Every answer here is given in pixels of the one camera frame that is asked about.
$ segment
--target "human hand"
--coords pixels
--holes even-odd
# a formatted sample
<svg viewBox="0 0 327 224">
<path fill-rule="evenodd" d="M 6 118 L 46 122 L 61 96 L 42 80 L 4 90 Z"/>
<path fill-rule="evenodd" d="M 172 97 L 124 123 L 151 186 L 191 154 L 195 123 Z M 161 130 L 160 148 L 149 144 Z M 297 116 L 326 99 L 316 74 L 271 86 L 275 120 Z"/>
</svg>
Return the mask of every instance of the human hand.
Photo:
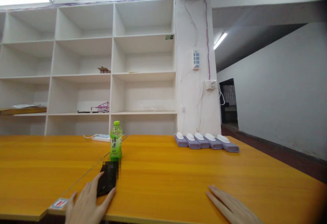
<svg viewBox="0 0 327 224">
<path fill-rule="evenodd" d="M 103 203 L 96 205 L 96 189 L 99 178 L 103 175 L 100 172 L 91 183 L 86 183 L 86 186 L 78 196 L 74 204 L 76 192 L 71 196 L 66 208 L 65 224 L 99 224 L 102 217 L 107 211 L 108 205 L 111 202 L 116 188 L 113 188 Z"/>
<path fill-rule="evenodd" d="M 220 190 L 216 186 L 209 186 L 212 193 L 221 200 L 215 198 L 210 192 L 206 192 L 217 209 L 226 217 L 231 224 L 262 224 L 263 222 L 238 199 Z"/>
</svg>

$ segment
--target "white shelving unit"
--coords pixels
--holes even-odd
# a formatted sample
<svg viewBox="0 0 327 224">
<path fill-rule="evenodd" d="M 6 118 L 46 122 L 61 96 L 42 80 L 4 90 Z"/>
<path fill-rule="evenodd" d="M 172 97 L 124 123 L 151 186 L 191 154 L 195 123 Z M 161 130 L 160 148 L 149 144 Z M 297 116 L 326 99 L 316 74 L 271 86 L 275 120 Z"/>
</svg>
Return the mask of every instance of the white shelving unit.
<svg viewBox="0 0 327 224">
<path fill-rule="evenodd" d="M 0 116 L 0 134 L 108 134 L 116 120 L 125 134 L 174 134 L 173 13 L 174 0 L 0 13 L 0 108 L 48 107 Z M 78 113 L 107 101 L 110 113 Z"/>
</svg>

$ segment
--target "doorway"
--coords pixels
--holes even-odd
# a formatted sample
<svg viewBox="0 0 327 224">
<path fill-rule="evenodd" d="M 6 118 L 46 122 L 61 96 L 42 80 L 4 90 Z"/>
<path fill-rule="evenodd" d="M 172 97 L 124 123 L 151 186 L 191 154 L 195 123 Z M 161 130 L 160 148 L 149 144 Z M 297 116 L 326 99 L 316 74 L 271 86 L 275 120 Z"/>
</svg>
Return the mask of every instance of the doorway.
<svg viewBox="0 0 327 224">
<path fill-rule="evenodd" d="M 234 79 L 221 82 L 219 86 L 223 94 L 220 96 L 221 123 L 238 129 Z"/>
</svg>

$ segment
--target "pink object on shelf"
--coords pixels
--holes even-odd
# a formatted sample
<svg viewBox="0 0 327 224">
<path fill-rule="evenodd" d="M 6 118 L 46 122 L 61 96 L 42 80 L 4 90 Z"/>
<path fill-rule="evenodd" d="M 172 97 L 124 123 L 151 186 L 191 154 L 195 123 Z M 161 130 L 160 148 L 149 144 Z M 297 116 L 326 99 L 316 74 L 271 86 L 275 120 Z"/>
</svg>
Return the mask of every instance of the pink object on shelf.
<svg viewBox="0 0 327 224">
<path fill-rule="evenodd" d="M 97 107 L 91 107 L 91 111 L 92 111 L 92 108 L 96 108 L 98 110 L 98 112 L 107 113 L 107 112 L 109 112 L 109 102 L 107 101 Z"/>
</svg>

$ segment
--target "ceiling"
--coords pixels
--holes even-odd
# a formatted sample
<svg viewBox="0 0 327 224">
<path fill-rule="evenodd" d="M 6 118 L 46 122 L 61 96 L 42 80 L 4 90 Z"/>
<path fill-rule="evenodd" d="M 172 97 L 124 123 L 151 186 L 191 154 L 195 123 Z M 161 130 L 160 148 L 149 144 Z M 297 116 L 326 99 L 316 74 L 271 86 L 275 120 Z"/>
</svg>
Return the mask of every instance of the ceiling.
<svg viewBox="0 0 327 224">
<path fill-rule="evenodd" d="M 215 50 L 217 72 L 295 31 L 304 24 L 214 28 L 215 42 L 228 35 Z"/>
<path fill-rule="evenodd" d="M 326 1 L 213 9 L 214 43 L 221 71 L 309 22 L 326 22 Z"/>
</svg>

